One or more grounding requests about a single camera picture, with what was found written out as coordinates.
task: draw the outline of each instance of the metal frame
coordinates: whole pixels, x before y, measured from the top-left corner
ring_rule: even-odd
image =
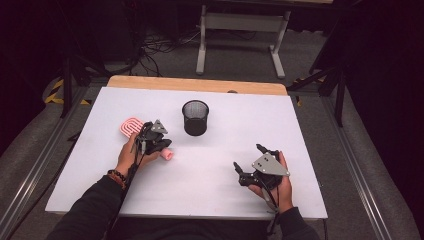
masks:
[[[281,42],[286,32],[290,12],[286,11],[284,16],[257,16],[243,14],[222,14],[207,13],[206,6],[202,6],[200,17],[200,46],[197,57],[196,73],[202,75],[205,71],[206,58],[206,29],[227,29],[227,30],[246,30],[277,32],[277,38],[274,45],[269,46],[271,57],[277,72],[278,78],[284,78],[285,73],[281,65],[280,50]]]
[[[389,230],[387,229],[383,217],[381,216],[374,195],[371,192],[371,189],[368,187],[368,183],[365,180],[364,174],[359,167],[358,161],[356,160],[352,147],[350,146],[349,140],[347,139],[343,128],[339,127],[336,119],[334,118],[333,104],[328,97],[321,97],[321,101],[336,131],[340,144],[343,147],[347,159],[347,168],[352,175],[356,189],[358,190],[359,196],[362,200],[362,203],[364,204],[365,211],[368,214],[375,235],[378,239],[381,240],[391,240],[392,237],[389,233]]]
[[[75,103],[81,102],[83,100],[85,92],[87,91],[86,87],[80,87],[75,92]],[[70,108],[66,117],[60,118],[56,124],[50,138],[48,139],[46,145],[38,156],[37,160],[34,163],[34,166],[28,173],[27,177],[21,184],[17,194],[12,200],[11,204],[7,208],[5,214],[3,215],[0,221],[0,239],[6,239],[7,235],[12,230],[15,222],[19,218],[22,210],[25,207],[25,204],[28,202],[31,197],[32,192],[37,186],[38,181],[40,180],[47,164],[49,163],[54,150],[57,146],[57,143],[61,136],[63,135],[66,126],[70,122],[72,115],[75,113],[79,104],[73,104],[73,107]]]

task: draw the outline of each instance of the pink object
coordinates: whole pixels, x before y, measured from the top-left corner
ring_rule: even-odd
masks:
[[[171,160],[172,156],[174,156],[174,153],[169,150],[169,148],[164,148],[162,149],[162,151],[160,152],[160,155],[165,158],[165,160]]]
[[[131,134],[139,133],[141,128],[143,127],[143,124],[144,123],[136,117],[128,118],[125,122],[121,124],[120,130],[125,136],[129,138]],[[169,161],[171,160],[172,156],[174,156],[174,153],[169,148],[164,148],[160,152],[160,155],[165,160]]]
[[[138,118],[128,118],[124,123],[122,123],[121,132],[125,136],[130,137],[133,133],[139,133],[143,124],[144,123]]]

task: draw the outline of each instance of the hand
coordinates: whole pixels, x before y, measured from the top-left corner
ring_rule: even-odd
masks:
[[[283,153],[279,152],[280,157],[280,163],[283,165],[287,170],[287,163],[286,159],[284,158]],[[258,195],[261,198],[264,198],[264,195],[262,193],[262,189],[256,185],[249,185],[248,187],[252,192],[254,192],[256,195]],[[271,190],[272,197],[275,201],[278,201],[278,212],[283,213],[290,208],[293,208],[293,202],[292,202],[292,186],[290,183],[289,177],[284,176],[283,180],[281,181],[280,185],[278,185],[276,188]]]
[[[135,149],[131,151],[135,138],[137,137],[136,133],[131,134],[130,139],[127,143],[124,144],[122,147],[121,153],[118,157],[118,164],[116,165],[115,170],[120,172],[124,177],[127,177],[128,175],[128,169],[131,167],[131,165],[134,163],[135,158]],[[141,161],[140,166],[138,167],[138,170],[142,169],[147,163],[155,160],[159,157],[159,152],[154,152],[150,155],[144,155],[143,161]],[[140,162],[141,160],[141,154],[137,157],[137,162]]]

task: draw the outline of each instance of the black mesh cup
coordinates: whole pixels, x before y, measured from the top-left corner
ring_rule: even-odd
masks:
[[[200,136],[206,132],[209,107],[199,100],[192,100],[184,104],[184,130],[188,135]]]

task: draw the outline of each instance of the white table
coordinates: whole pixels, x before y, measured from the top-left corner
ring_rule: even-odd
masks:
[[[191,137],[183,129],[181,108],[192,99],[202,100],[210,108],[208,130],[199,137]],[[290,97],[114,87],[101,89],[46,211],[69,211],[86,189],[116,165],[127,141],[119,127],[129,117],[160,119],[169,132],[166,138],[173,141],[170,149],[175,155],[170,161],[150,163],[136,175],[121,215],[272,218],[265,201],[239,185],[233,167],[236,161],[244,171],[253,172],[251,163],[262,155],[256,149],[260,143],[284,152],[293,202],[302,216],[327,218]]]

